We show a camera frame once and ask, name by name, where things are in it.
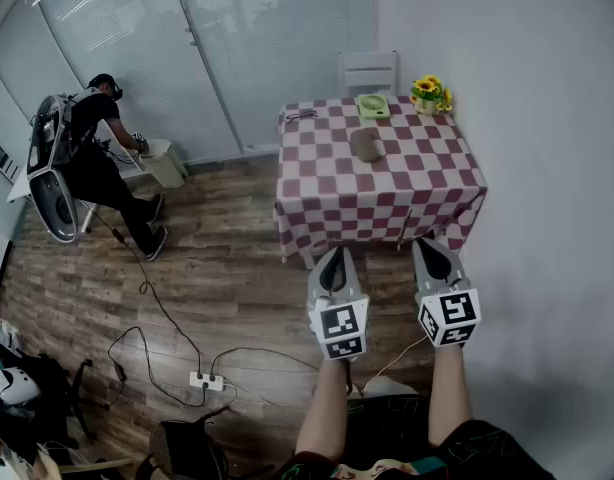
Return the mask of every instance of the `wooden floor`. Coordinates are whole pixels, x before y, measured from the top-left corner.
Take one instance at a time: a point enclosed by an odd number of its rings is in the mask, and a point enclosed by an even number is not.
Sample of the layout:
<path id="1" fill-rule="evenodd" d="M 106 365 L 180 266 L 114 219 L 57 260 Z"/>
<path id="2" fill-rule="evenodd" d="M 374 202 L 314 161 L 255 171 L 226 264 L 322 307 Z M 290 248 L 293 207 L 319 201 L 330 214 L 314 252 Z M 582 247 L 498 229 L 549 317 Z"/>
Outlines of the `wooden floor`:
<path id="1" fill-rule="evenodd" d="M 305 310 L 307 272 L 300 261 L 280 261 L 272 218 L 277 163 L 273 156 L 197 167 L 182 188 L 166 191 L 169 242 L 145 268 L 166 309 L 201 349 L 205 371 L 217 354 L 233 347 L 264 347 L 320 363 Z M 139 197 L 158 190 L 151 177 L 132 186 Z M 100 214 L 129 236 L 117 212 L 101 209 Z M 354 381 L 362 384 L 423 334 L 415 318 L 409 251 L 367 244 L 354 256 L 371 298 L 370 351 L 352 367 Z M 152 296 L 139 293 L 142 280 L 134 257 L 100 222 L 94 219 L 91 234 L 76 245 L 62 245 L 29 208 L 4 276 L 0 317 L 21 329 L 28 352 L 46 352 L 72 372 L 91 358 L 94 367 L 84 386 L 91 396 L 107 401 L 119 389 L 107 349 L 124 330 L 139 325 L 157 381 L 179 398 L 198 403 L 201 391 L 189 386 L 189 373 L 197 369 L 195 352 Z M 161 394 L 149 382 L 136 331 L 112 355 L 127 370 L 127 385 L 109 412 L 86 416 L 107 458 L 129 454 L 140 461 L 159 421 L 191 421 L 236 396 L 227 387 L 208 396 L 206 408 L 190 409 Z M 389 375 L 426 393 L 432 364 L 433 351 L 424 342 Z M 251 393 L 238 390 L 231 410 L 208 427 L 224 447 L 232 473 L 288 459 L 315 373 L 268 352 L 234 352 L 218 365 L 221 375 Z M 74 437 L 83 438 L 76 424 L 70 428 Z"/>

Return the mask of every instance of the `checkered tablecloth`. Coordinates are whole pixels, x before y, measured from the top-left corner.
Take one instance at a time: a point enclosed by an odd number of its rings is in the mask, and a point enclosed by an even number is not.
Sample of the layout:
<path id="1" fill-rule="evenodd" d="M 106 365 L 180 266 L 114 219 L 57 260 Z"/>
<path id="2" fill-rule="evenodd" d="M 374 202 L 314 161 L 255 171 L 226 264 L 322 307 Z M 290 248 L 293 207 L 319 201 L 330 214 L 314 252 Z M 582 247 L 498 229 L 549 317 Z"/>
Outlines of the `checkered tablecloth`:
<path id="1" fill-rule="evenodd" d="M 360 117 L 352 98 L 285 105 L 275 218 L 285 258 L 320 253 L 329 241 L 396 241 L 433 230 L 462 247 L 487 191 L 467 143 L 448 115 L 418 114 L 408 97 L 388 97 L 391 117 Z M 287 122 L 308 109 L 315 118 Z M 374 128 L 382 158 L 351 154 L 350 135 Z"/>

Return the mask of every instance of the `yellow flower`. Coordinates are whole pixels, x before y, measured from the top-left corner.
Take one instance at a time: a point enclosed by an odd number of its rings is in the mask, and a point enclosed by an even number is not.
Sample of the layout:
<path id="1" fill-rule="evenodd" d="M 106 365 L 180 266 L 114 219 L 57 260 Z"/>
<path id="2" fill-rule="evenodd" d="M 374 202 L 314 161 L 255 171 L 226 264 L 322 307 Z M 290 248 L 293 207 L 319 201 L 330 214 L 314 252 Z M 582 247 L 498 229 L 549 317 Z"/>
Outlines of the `yellow flower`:
<path id="1" fill-rule="evenodd" d="M 434 92 L 436 90 L 436 84 L 427 80 L 416 80 L 414 85 L 421 92 Z"/>
<path id="2" fill-rule="evenodd" d="M 426 82 L 431 82 L 434 85 L 442 85 L 440 83 L 440 78 L 438 78 L 436 75 L 425 75 L 423 77 L 423 80 L 425 80 Z"/>

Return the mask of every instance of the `table leg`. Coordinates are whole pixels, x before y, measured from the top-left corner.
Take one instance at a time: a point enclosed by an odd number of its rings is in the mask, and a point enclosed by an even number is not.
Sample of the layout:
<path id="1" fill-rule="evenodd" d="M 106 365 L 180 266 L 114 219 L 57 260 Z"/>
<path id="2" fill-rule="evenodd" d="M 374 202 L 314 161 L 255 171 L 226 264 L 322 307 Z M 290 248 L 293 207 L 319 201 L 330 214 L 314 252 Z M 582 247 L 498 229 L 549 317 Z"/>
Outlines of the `table leg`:
<path id="1" fill-rule="evenodd" d="M 80 229 L 81 233 L 89 233 L 89 223 L 91 222 L 91 218 L 94 216 L 94 212 L 97 209 L 98 209 L 97 204 L 91 205 L 91 208 L 87 211 L 87 217 L 85 217 L 85 222 L 83 222 L 83 227 Z"/>
<path id="2" fill-rule="evenodd" d="M 314 270 L 316 264 L 314 263 L 314 257 L 311 255 L 311 251 L 309 249 L 303 249 L 300 251 L 300 255 L 305 262 L 305 268 L 307 268 L 307 270 Z"/>

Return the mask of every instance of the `sneaker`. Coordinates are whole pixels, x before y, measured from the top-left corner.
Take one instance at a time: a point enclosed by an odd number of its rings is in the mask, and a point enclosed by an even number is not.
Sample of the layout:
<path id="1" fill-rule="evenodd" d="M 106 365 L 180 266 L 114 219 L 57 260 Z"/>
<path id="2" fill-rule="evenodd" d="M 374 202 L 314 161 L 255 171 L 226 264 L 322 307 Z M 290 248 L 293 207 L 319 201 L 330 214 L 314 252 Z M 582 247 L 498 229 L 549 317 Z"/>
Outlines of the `sneaker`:
<path id="1" fill-rule="evenodd" d="M 156 258 L 158 258 L 160 251 L 162 251 L 163 247 L 165 246 L 165 242 L 167 242 L 169 232 L 165 226 L 158 226 L 156 233 L 154 233 L 154 237 L 156 238 L 158 246 L 154 252 L 147 255 L 147 261 L 154 261 Z"/>
<path id="2" fill-rule="evenodd" d="M 147 222 L 149 225 L 152 225 L 160 217 L 160 210 L 162 210 L 163 203 L 165 202 L 165 196 L 162 194 L 156 194 L 151 198 L 151 202 L 156 205 L 156 211 L 154 211 L 154 217 Z"/>

